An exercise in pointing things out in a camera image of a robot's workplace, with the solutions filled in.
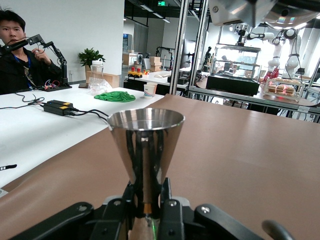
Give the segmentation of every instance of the ceiling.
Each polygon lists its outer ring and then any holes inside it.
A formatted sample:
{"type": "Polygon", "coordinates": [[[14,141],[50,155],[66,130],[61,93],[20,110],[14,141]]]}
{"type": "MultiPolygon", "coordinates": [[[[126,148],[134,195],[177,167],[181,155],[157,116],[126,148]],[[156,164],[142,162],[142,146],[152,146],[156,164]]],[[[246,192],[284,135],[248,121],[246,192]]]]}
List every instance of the ceiling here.
{"type": "MultiPolygon", "coordinates": [[[[152,12],[145,10],[141,5],[146,5],[155,13],[160,14],[164,18],[179,18],[181,0],[164,0],[166,6],[158,6],[158,0],[125,0],[124,16],[127,18],[158,18],[152,12]]],[[[189,0],[189,16],[200,17],[200,9],[203,0],[189,0]]]]}

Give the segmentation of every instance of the black jacket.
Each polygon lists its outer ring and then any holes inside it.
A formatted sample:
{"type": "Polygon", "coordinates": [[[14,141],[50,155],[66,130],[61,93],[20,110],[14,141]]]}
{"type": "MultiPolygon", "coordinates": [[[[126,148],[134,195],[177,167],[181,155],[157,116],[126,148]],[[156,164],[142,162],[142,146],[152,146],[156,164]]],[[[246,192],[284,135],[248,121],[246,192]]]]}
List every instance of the black jacket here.
{"type": "MultiPolygon", "coordinates": [[[[60,81],[62,71],[52,61],[50,65],[46,65],[36,60],[31,51],[25,48],[23,51],[30,59],[29,72],[36,86],[43,86],[49,79],[51,83],[53,80],[60,81]]],[[[12,53],[2,55],[0,57],[0,95],[12,94],[24,89],[28,89],[28,80],[23,65],[15,59],[12,53]]]]}

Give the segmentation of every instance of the metal jigger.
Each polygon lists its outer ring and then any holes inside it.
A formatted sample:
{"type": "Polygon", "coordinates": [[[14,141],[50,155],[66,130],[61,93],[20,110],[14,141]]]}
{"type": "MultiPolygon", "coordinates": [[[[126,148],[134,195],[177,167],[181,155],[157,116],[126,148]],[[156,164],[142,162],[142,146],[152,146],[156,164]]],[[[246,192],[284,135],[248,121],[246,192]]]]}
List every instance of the metal jigger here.
{"type": "Polygon", "coordinates": [[[184,121],[176,111],[157,108],[121,111],[108,119],[136,195],[130,240],[157,239],[159,195],[184,121]]]}

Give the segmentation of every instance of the black hair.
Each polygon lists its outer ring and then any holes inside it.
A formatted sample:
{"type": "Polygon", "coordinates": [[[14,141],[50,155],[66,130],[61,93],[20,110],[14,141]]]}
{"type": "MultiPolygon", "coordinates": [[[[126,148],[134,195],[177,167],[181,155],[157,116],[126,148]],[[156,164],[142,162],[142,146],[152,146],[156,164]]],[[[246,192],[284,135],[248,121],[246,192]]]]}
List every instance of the black hair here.
{"type": "Polygon", "coordinates": [[[0,6],[0,22],[2,20],[13,21],[20,25],[23,32],[25,32],[26,22],[18,14],[9,9],[2,9],[0,6]]]}

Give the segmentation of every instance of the clear plastic bag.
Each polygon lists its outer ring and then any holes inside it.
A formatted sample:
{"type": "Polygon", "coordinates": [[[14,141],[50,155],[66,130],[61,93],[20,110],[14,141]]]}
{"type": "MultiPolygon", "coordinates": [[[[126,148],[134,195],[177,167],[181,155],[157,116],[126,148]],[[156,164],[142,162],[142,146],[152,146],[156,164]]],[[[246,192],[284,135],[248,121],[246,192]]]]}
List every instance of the clear plastic bag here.
{"type": "Polygon", "coordinates": [[[88,88],[90,89],[90,94],[93,96],[112,91],[112,86],[102,78],[89,77],[88,88]]]}

